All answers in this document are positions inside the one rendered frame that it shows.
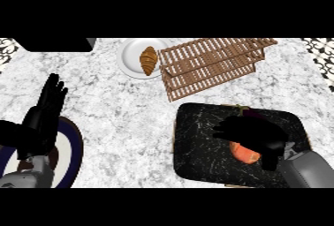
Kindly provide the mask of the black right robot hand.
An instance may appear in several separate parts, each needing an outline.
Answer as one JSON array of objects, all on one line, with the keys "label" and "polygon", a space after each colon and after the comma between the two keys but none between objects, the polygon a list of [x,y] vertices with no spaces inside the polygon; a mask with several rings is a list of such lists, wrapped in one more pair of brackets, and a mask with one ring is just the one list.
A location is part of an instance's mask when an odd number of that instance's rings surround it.
[{"label": "black right robot hand", "polygon": [[213,127],[215,138],[240,143],[262,155],[262,169],[277,170],[278,157],[284,155],[288,134],[272,122],[257,117],[228,117]]}]

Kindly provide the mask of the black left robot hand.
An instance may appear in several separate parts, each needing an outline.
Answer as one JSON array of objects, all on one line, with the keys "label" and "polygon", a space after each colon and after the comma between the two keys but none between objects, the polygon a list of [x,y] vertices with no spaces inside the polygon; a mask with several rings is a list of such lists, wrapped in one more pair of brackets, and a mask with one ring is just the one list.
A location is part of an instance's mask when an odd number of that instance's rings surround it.
[{"label": "black left robot hand", "polygon": [[59,75],[52,73],[42,88],[39,103],[30,108],[22,123],[0,120],[0,145],[17,149],[18,160],[46,155],[55,147],[67,93]]}]

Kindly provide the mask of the black marbled tray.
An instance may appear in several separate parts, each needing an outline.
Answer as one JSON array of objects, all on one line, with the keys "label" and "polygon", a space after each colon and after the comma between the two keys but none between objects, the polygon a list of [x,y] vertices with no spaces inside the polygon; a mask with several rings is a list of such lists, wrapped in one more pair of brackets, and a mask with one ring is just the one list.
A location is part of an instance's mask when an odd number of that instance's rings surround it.
[{"label": "black marbled tray", "polygon": [[176,114],[173,169],[179,177],[228,185],[287,188],[280,171],[265,171],[262,161],[241,162],[229,151],[229,141],[213,137],[213,127],[240,108],[228,105],[185,103]]}]

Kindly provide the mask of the brown wooden tiered shelf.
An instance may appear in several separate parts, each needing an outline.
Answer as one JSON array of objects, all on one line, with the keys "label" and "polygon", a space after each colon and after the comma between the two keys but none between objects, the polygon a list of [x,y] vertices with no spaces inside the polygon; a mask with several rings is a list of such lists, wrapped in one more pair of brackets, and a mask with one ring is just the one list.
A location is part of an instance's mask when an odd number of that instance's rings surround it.
[{"label": "brown wooden tiered shelf", "polygon": [[169,101],[256,72],[274,38],[201,38],[158,51]]}]

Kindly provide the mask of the dark purple eggplant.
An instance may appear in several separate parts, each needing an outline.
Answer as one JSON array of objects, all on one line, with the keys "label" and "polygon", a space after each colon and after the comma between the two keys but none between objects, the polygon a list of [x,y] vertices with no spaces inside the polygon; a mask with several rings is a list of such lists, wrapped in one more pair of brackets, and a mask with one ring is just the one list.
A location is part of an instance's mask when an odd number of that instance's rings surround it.
[{"label": "dark purple eggplant", "polygon": [[265,120],[265,117],[260,115],[260,113],[254,109],[252,109],[249,106],[240,105],[238,108],[240,108],[240,115],[243,117],[254,117]]}]

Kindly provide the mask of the blue rimmed white plate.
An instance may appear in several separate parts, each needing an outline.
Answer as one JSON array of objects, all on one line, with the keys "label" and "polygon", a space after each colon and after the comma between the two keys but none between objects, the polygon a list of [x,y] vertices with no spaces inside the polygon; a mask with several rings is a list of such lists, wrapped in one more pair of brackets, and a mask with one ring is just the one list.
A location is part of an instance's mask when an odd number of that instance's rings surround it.
[{"label": "blue rimmed white plate", "polygon": [[[83,135],[76,123],[59,117],[58,137],[51,151],[51,165],[55,172],[52,188],[70,188],[76,180],[85,156]],[[30,170],[33,164],[17,159],[17,149],[0,146],[0,178],[18,170]]]}]

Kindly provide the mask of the black appliance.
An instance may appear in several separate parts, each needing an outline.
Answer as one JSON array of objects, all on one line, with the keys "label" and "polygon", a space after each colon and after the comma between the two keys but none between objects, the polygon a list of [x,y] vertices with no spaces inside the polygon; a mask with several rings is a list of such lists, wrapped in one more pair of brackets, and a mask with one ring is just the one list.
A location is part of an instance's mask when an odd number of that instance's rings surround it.
[{"label": "black appliance", "polygon": [[90,52],[96,38],[17,38],[17,43],[30,52]]}]

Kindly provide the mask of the brown croissant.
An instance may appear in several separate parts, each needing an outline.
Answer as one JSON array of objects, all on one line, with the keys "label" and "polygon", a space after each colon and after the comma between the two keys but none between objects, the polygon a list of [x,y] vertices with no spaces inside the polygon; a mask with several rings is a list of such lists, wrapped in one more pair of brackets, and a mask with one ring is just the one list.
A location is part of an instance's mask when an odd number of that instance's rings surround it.
[{"label": "brown croissant", "polygon": [[139,56],[141,68],[148,76],[151,76],[154,72],[157,62],[158,62],[157,52],[154,47],[150,46],[148,48],[145,48]]}]

